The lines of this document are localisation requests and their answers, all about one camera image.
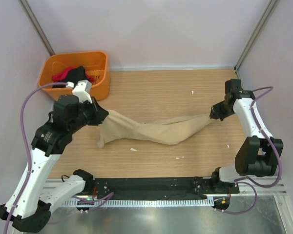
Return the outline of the beige t shirt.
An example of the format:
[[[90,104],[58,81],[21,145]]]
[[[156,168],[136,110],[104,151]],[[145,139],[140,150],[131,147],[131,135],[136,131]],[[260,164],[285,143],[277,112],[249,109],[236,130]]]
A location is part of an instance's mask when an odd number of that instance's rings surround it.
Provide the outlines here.
[[[118,139],[147,140],[165,145],[176,145],[212,123],[209,114],[181,116],[159,120],[154,123],[139,123],[114,110],[99,125],[98,147]]]

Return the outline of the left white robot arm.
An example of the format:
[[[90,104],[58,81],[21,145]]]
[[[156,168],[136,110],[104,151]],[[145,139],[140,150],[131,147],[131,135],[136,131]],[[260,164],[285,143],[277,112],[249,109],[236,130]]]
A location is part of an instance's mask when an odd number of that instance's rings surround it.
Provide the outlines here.
[[[102,124],[109,114],[90,95],[88,80],[64,85],[72,88],[72,94],[62,95],[55,101],[48,121],[36,130],[31,144],[28,144],[24,130],[25,105],[21,107],[20,124],[27,165],[11,198],[0,205],[0,219],[5,221],[4,233],[9,225],[20,232],[37,233],[66,200],[80,193],[88,195],[95,188],[93,175],[78,169],[51,192],[42,194],[51,169],[71,143],[73,134],[86,125]]]

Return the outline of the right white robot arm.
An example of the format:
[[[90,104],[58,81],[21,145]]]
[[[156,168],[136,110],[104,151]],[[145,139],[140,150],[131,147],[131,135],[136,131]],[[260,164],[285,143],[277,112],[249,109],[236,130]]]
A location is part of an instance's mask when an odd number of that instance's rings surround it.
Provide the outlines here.
[[[266,128],[257,109],[259,98],[252,90],[243,89],[239,79],[230,79],[225,82],[224,100],[211,108],[211,119],[224,120],[236,114],[245,135],[234,164],[212,173],[210,187],[216,193],[245,179],[261,188],[274,187],[281,179],[284,145]]]

